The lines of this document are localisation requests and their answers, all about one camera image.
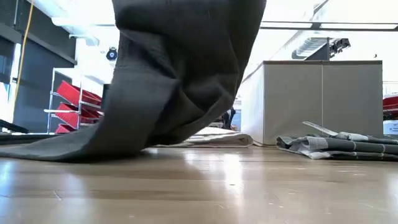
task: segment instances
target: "white partition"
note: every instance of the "white partition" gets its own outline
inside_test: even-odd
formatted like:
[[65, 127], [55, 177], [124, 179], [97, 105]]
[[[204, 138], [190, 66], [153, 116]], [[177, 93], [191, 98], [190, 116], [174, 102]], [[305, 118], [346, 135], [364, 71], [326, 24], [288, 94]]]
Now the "white partition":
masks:
[[242, 132], [260, 144], [277, 136], [334, 131], [382, 135], [380, 61], [269, 61], [242, 84]]

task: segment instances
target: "gray fabric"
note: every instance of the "gray fabric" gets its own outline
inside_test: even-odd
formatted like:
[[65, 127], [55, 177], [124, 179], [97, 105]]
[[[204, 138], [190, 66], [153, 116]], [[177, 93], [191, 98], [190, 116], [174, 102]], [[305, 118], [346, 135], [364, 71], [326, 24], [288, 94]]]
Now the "gray fabric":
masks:
[[361, 141], [351, 140], [350, 133], [339, 133], [330, 138], [320, 136], [305, 136], [292, 138], [280, 136], [277, 138], [279, 149], [294, 152], [311, 159], [348, 159], [372, 161], [398, 161], [398, 141], [371, 136], [361, 138]]
[[235, 99], [266, 0], [113, 0], [121, 31], [105, 117], [0, 156], [64, 161], [177, 144]]

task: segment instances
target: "yellow cable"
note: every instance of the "yellow cable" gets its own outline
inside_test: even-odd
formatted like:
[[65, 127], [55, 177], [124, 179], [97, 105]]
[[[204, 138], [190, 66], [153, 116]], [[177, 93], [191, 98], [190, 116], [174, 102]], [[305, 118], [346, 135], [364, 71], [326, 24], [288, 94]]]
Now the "yellow cable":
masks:
[[15, 109], [15, 106], [16, 106], [16, 103], [17, 103], [17, 97], [18, 97], [18, 91], [19, 91], [19, 83], [21, 82], [22, 66], [24, 65], [24, 57], [25, 57], [25, 46], [26, 46], [27, 36], [29, 34], [30, 22], [32, 20], [33, 8], [34, 8], [34, 0], [32, 0], [31, 3], [30, 3], [29, 17], [28, 17], [28, 20], [27, 20], [24, 41], [22, 42], [21, 62], [19, 63], [18, 81], [17, 81], [17, 88], [16, 88], [16, 91], [15, 91], [15, 98], [14, 98], [14, 109]]

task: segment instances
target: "draped cloth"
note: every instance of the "draped cloth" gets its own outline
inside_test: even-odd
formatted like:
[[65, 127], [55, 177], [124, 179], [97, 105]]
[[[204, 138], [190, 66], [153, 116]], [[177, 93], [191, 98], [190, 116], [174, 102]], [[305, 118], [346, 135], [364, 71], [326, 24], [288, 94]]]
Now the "draped cloth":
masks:
[[266, 0], [113, 0], [119, 58], [93, 127], [0, 156], [68, 161], [178, 144], [233, 105]]

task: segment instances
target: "hardwood floor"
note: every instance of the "hardwood floor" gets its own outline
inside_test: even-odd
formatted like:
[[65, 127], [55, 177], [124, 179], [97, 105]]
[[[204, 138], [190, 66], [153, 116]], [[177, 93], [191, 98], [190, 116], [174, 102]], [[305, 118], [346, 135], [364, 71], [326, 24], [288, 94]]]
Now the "hardwood floor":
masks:
[[123, 161], [0, 159], [0, 223], [398, 223], [398, 165], [274, 148], [148, 149]]

